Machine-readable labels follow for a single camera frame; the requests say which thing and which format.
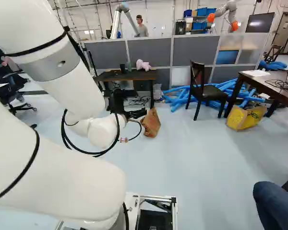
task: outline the man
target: man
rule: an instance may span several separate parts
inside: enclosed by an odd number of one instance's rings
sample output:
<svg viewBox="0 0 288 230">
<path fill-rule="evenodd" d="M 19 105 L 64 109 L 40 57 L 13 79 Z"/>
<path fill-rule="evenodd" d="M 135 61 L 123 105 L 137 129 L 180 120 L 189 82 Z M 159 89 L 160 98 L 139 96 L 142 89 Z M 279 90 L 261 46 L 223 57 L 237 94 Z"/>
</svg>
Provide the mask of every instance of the man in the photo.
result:
<svg viewBox="0 0 288 230">
<path fill-rule="evenodd" d="M 253 196 L 265 230 L 288 230 L 288 181 L 282 186 L 261 181 L 254 185 Z"/>
<path fill-rule="evenodd" d="M 147 27 L 143 24 L 143 19 L 141 15 L 136 16 L 136 21 L 138 23 L 139 37 L 148 37 Z"/>
</svg>

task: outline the black office chair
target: black office chair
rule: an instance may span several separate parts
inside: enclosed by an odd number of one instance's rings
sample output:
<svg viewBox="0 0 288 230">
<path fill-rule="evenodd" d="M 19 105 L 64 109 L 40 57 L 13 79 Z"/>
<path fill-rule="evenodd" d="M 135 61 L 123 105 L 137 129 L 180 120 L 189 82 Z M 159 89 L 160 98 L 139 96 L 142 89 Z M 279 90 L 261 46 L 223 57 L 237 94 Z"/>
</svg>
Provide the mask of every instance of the black office chair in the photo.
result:
<svg viewBox="0 0 288 230">
<path fill-rule="evenodd" d="M 221 107 L 217 117 L 220 118 L 222 116 L 222 112 L 224 110 L 224 106 L 228 95 L 213 85 L 204 85 L 205 84 L 204 64 L 191 61 L 190 68 L 191 68 L 190 93 L 188 97 L 188 102 L 186 104 L 186 109 L 188 109 L 189 107 L 191 96 L 194 96 L 197 99 L 197 108 L 193 120 L 196 121 L 202 101 L 205 101 L 206 106 L 209 106 L 209 101 L 218 100 L 221 102 Z"/>
<path fill-rule="evenodd" d="M 21 88 L 24 87 L 24 84 L 28 82 L 28 79 L 22 78 L 17 73 L 10 74 L 7 77 L 1 77 L 0 76 L 0 83 L 7 83 L 7 85 L 4 85 L 0 87 L 0 102 L 3 105 L 9 106 L 9 111 L 16 115 L 17 111 L 23 111 L 23 110 L 33 110 L 37 111 L 35 107 L 32 107 L 31 104 L 24 103 L 19 106 L 12 106 L 11 102 L 17 99 L 20 102 L 24 101 L 23 98 L 23 92 L 19 92 Z"/>
</svg>

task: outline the pink plush toy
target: pink plush toy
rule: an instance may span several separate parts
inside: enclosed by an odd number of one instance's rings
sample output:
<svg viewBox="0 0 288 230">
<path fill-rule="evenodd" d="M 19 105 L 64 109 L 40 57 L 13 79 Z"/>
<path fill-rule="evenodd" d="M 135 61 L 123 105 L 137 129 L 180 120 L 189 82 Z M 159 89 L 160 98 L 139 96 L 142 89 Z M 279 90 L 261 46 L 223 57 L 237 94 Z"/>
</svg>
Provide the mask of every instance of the pink plush toy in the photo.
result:
<svg viewBox="0 0 288 230">
<path fill-rule="evenodd" d="M 144 69 L 146 72 L 149 71 L 152 67 L 149 65 L 148 62 L 143 62 L 141 59 L 136 61 L 136 69 Z"/>
</svg>

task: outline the plastic bag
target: plastic bag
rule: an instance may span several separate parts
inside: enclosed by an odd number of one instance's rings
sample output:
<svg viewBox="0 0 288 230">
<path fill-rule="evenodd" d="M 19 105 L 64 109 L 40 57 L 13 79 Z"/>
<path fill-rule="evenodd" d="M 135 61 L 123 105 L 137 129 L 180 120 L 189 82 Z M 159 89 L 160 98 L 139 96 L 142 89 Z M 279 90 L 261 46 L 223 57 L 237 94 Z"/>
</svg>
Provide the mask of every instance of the plastic bag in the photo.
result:
<svg viewBox="0 0 288 230">
<path fill-rule="evenodd" d="M 144 135 L 149 138 L 157 136 L 161 127 L 161 123 L 157 114 L 156 108 L 152 108 L 148 111 L 148 114 L 141 119 L 141 124 L 145 128 Z"/>
<path fill-rule="evenodd" d="M 162 90 L 161 90 L 162 84 L 155 84 L 153 86 L 154 89 L 154 99 L 155 100 L 160 100 L 162 99 Z"/>
<path fill-rule="evenodd" d="M 260 122 L 266 111 L 265 106 L 244 110 L 234 105 L 227 117 L 226 125 L 237 131 L 253 127 Z"/>
</svg>

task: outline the blue jeans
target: blue jeans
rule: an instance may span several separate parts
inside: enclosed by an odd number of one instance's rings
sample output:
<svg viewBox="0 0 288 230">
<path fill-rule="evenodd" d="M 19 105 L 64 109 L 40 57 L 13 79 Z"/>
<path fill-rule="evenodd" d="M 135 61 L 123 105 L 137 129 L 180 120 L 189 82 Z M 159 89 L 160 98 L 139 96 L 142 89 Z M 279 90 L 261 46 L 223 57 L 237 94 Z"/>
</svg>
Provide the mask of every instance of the blue jeans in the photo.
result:
<svg viewBox="0 0 288 230">
<path fill-rule="evenodd" d="M 288 192 L 263 181 L 254 185 L 253 196 L 265 230 L 288 230 Z"/>
</svg>

